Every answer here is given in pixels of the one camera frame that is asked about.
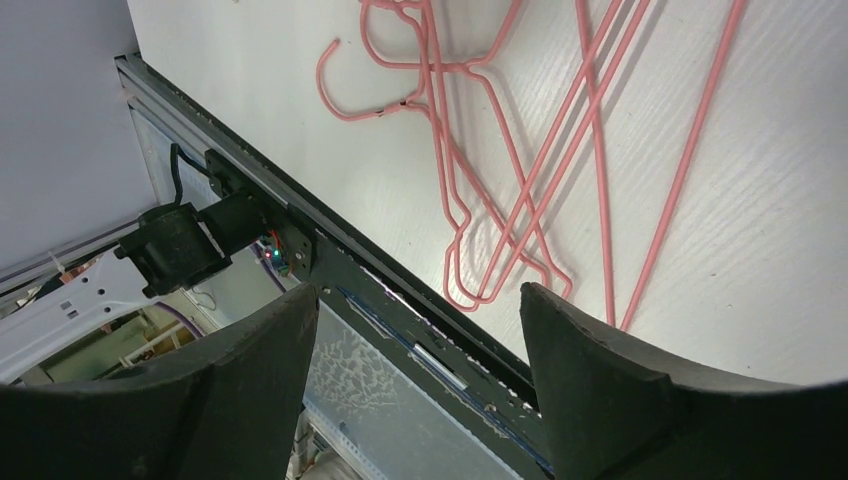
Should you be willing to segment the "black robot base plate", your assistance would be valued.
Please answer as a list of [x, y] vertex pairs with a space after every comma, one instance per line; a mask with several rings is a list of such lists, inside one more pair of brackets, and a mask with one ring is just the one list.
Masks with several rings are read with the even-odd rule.
[[139, 55], [115, 64], [131, 105], [207, 162], [202, 193], [271, 207], [288, 283], [321, 291], [305, 406], [362, 476], [551, 477], [526, 366]]

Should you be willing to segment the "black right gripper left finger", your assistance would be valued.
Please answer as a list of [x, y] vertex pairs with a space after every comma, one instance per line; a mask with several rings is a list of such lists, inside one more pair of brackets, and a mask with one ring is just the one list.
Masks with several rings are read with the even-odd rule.
[[318, 289], [111, 377], [1, 390], [5, 479], [282, 479]]

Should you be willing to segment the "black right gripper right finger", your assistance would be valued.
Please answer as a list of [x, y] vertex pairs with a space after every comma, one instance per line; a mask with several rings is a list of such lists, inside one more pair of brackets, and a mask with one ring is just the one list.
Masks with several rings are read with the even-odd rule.
[[544, 286], [520, 317], [558, 479], [843, 479], [847, 385], [716, 369], [594, 319]]

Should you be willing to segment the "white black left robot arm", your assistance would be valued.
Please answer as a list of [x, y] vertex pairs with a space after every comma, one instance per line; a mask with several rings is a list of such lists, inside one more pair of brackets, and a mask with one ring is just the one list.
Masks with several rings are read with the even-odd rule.
[[143, 213], [138, 228], [81, 275], [2, 319], [2, 383], [116, 317], [209, 280], [269, 229], [247, 194], [204, 209], [169, 203]]

